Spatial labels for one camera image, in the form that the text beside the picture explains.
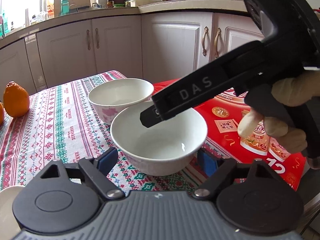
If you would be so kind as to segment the right hand in beige glove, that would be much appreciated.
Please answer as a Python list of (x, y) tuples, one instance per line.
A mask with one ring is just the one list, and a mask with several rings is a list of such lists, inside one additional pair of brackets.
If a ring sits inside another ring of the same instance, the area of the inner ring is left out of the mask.
[(311, 168), (319, 169), (319, 71), (253, 88), (245, 103), (251, 110), (239, 123), (241, 137), (262, 121), (266, 134), (287, 152), (302, 153)]

